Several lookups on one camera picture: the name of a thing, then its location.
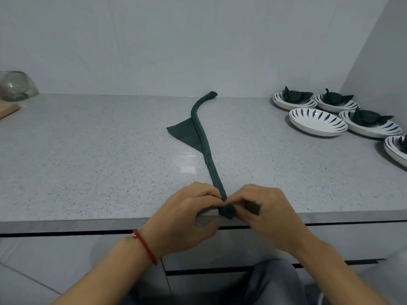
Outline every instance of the countertop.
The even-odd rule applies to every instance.
[[[186,184],[210,183],[202,154],[166,130],[197,99],[49,94],[21,102],[0,120],[0,233],[129,229]],[[306,222],[407,219],[407,169],[382,141],[314,137],[287,114],[269,99],[217,97],[199,108],[227,194],[248,183],[279,187]]]

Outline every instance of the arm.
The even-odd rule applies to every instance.
[[[245,201],[261,205],[260,214],[248,212],[244,208]],[[280,189],[245,185],[226,203],[234,203],[241,220],[266,236],[278,249],[294,256],[332,305],[389,305],[355,275],[332,246],[308,230]]]
[[[138,231],[155,258],[193,248],[213,236],[220,219],[195,226],[199,211],[223,206],[219,190],[194,182],[171,196]],[[118,304],[151,264],[140,241],[128,236],[119,241],[103,261],[64,292],[53,305]]]

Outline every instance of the wooden cutting board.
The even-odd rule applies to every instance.
[[[0,119],[16,112],[20,108],[18,104],[0,101]]]

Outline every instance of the blue patterned plate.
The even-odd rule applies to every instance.
[[[296,108],[288,116],[294,126],[317,136],[339,136],[348,130],[348,125],[339,117],[314,108]]]
[[[384,139],[384,149],[392,159],[407,168],[407,154],[401,151],[401,142],[407,139],[403,136],[391,136]]]
[[[313,95],[311,98],[314,99],[318,107],[332,113],[339,113],[341,111],[348,111],[348,110],[355,110],[357,107],[360,108],[360,105],[353,100],[350,100],[347,104],[343,106],[333,106],[330,104],[326,104],[322,101],[323,94]]]
[[[386,138],[389,136],[400,135],[403,130],[396,123],[391,120],[387,121],[386,124],[375,126],[375,127],[365,127],[353,123],[350,119],[352,118],[354,111],[342,111],[339,112],[339,117],[343,119],[349,126],[349,129],[355,133],[361,134],[362,136],[371,138]]]
[[[282,92],[274,93],[272,96],[273,102],[280,108],[285,110],[292,110],[294,108],[313,108],[317,106],[317,102],[312,99],[312,97],[302,104],[292,104],[284,100]]]

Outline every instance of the folded napkin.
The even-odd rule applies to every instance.
[[[191,117],[189,119],[186,119],[177,125],[167,127],[167,130],[173,137],[188,144],[204,155],[203,158],[205,159],[206,167],[208,168],[213,186],[219,189],[222,200],[225,202],[227,195],[212,160],[208,139],[206,138],[205,131],[202,128],[197,114],[198,108],[201,106],[201,104],[207,100],[214,99],[217,96],[218,94],[214,91],[206,94],[192,107]],[[225,207],[219,209],[219,214],[226,218],[232,219],[236,215],[236,209],[233,205],[226,205]]]
[[[330,92],[328,89],[325,89],[326,93],[322,96],[322,101],[326,104],[332,106],[343,106],[347,104],[354,95],[340,95],[339,93]]]
[[[282,94],[282,97],[288,103],[299,104],[301,102],[308,101],[312,95],[313,95],[312,92],[290,91],[286,86]]]
[[[370,110],[360,110],[358,107],[350,120],[361,126],[375,127],[386,124],[386,122],[393,117],[393,115],[380,115]]]
[[[403,138],[402,137],[400,137],[399,138],[400,139],[400,145],[401,145],[401,151],[403,152],[403,153],[406,153],[407,154],[407,135],[404,137],[404,141],[403,141]]]

